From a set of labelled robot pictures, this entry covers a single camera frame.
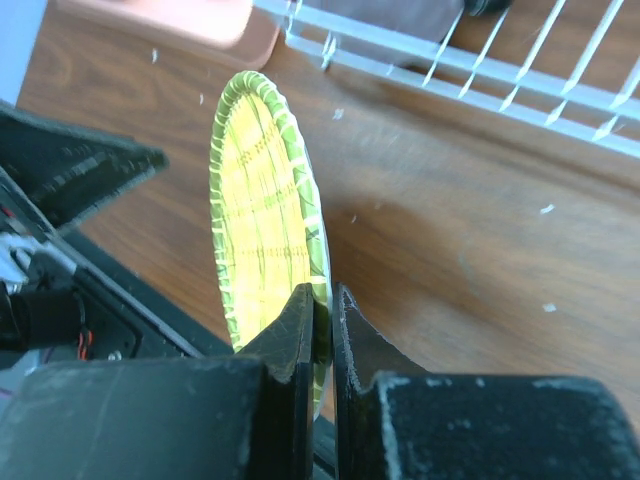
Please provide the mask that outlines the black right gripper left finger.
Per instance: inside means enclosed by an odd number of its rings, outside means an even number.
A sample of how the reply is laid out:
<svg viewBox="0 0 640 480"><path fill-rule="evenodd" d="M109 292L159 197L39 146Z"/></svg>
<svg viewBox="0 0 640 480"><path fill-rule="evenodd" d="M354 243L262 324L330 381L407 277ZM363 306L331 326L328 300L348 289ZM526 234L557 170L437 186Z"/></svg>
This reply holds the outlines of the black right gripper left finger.
<svg viewBox="0 0 640 480"><path fill-rule="evenodd" d="M313 315L301 284L229 356L57 362L1 418L5 479L307 479Z"/></svg>

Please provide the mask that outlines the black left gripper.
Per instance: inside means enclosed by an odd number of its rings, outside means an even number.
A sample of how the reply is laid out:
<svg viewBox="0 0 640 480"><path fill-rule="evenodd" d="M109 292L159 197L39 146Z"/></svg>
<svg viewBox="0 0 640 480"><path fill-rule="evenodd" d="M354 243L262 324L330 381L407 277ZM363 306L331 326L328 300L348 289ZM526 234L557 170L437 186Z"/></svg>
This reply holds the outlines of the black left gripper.
<svg viewBox="0 0 640 480"><path fill-rule="evenodd" d="M213 357L223 340L76 230L169 166L126 136L1 103L1 348L79 360Z"/></svg>

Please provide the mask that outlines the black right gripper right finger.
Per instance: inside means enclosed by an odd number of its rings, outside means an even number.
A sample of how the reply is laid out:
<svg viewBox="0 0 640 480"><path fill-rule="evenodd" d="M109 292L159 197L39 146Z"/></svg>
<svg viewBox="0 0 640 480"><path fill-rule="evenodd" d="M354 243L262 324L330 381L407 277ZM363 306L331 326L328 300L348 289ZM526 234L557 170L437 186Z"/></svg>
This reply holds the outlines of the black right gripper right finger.
<svg viewBox="0 0 640 480"><path fill-rule="evenodd" d="M341 479L635 479L619 402L580 376L433 373L333 293Z"/></svg>

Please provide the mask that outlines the yellow woven bamboo tray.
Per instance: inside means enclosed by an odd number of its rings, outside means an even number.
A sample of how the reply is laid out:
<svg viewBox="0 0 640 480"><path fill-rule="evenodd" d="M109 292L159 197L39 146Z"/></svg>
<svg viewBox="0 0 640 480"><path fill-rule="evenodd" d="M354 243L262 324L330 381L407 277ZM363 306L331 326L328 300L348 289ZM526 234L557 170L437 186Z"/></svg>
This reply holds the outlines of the yellow woven bamboo tray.
<svg viewBox="0 0 640 480"><path fill-rule="evenodd" d="M298 121L276 84L235 74L213 117L209 209L219 292L232 347L240 351L311 287L313 408L326 397L333 292L319 188Z"/></svg>

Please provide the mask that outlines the purple mug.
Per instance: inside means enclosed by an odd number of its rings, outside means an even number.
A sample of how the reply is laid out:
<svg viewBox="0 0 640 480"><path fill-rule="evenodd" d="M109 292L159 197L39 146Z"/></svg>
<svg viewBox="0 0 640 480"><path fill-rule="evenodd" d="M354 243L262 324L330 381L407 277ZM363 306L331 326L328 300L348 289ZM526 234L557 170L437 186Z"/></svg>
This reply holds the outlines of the purple mug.
<svg viewBox="0 0 640 480"><path fill-rule="evenodd" d="M460 16L501 13L510 0L314 0L312 8L415 38L440 43Z"/></svg>

